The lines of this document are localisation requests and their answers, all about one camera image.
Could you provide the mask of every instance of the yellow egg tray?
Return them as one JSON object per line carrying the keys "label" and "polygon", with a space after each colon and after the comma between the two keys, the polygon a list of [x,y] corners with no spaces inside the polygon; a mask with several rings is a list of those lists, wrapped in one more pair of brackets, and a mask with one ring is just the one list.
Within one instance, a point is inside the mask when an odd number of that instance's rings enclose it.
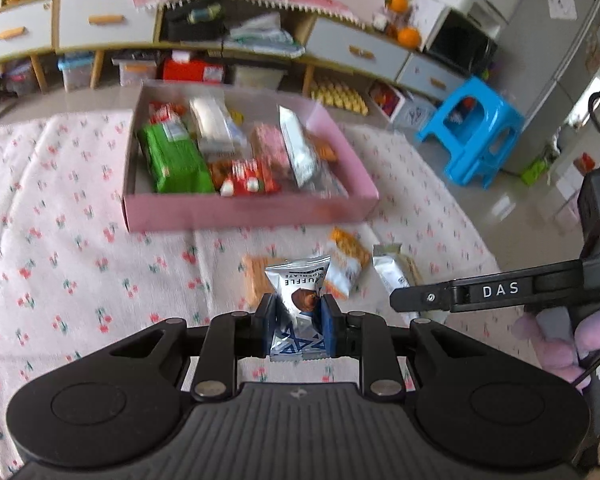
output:
{"label": "yellow egg tray", "polygon": [[337,80],[318,79],[310,87],[311,99],[325,106],[332,106],[364,116],[369,115],[362,95],[347,84]]}

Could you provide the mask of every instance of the pink box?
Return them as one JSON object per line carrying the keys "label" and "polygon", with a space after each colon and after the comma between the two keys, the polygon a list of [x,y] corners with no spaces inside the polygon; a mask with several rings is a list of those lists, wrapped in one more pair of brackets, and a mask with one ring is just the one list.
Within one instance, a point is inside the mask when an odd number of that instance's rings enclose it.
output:
{"label": "pink box", "polygon": [[330,164],[330,168],[349,197],[320,198],[292,193],[231,198],[216,194],[158,194],[153,192],[146,161],[136,136],[132,135],[127,147],[122,201],[129,232],[361,222],[371,213],[379,194],[364,165],[327,110],[298,95],[232,86],[145,82],[132,131],[148,119],[150,101],[176,102],[188,107],[193,97],[223,94],[227,107],[244,115],[247,134],[252,123],[275,124],[278,105],[293,110],[308,130],[328,140],[333,147],[339,162]]}

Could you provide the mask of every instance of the blue plastic stool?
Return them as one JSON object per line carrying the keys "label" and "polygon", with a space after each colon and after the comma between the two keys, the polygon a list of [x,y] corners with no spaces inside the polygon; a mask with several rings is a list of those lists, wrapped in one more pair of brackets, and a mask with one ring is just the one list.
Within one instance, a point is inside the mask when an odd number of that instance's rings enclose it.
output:
{"label": "blue plastic stool", "polygon": [[[452,123],[449,115],[467,97],[476,100],[474,108],[461,124]],[[516,145],[523,122],[514,107],[483,81],[472,77],[442,103],[416,138],[438,138],[451,155],[445,175],[455,184],[466,186],[474,176],[481,175],[487,189]]]}

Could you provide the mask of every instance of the white drawer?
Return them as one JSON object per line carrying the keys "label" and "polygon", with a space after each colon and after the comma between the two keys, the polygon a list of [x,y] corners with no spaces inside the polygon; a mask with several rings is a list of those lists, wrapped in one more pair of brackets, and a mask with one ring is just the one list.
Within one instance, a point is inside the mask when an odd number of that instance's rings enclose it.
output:
{"label": "white drawer", "polygon": [[435,61],[413,54],[405,63],[397,83],[410,90],[444,101],[460,88],[465,78]]}
{"label": "white drawer", "polygon": [[155,15],[132,0],[60,0],[58,49],[153,43]]}
{"label": "white drawer", "polygon": [[320,59],[392,80],[409,55],[400,46],[367,34],[364,30],[324,18],[316,20],[306,43],[306,52]]}
{"label": "white drawer", "polygon": [[51,49],[52,1],[42,0],[0,12],[0,59],[29,50]]}

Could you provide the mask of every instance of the cherry print tablecloth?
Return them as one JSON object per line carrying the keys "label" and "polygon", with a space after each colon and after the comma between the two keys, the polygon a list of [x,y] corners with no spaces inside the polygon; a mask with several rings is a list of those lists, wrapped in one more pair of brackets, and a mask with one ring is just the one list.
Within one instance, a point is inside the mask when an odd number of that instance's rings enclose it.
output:
{"label": "cherry print tablecloth", "polygon": [[[27,381],[161,319],[189,325],[247,307],[243,254],[307,256],[330,226],[128,234],[120,193],[130,110],[64,114],[0,127],[0,473],[21,465],[5,411]],[[343,226],[366,247],[403,242],[428,282],[497,272],[494,257],[445,186],[401,136],[344,127],[382,201]],[[343,310],[402,319],[370,267]],[[509,327],[516,309],[447,323],[535,362]],[[354,360],[240,362],[239,381],[356,381]]]}

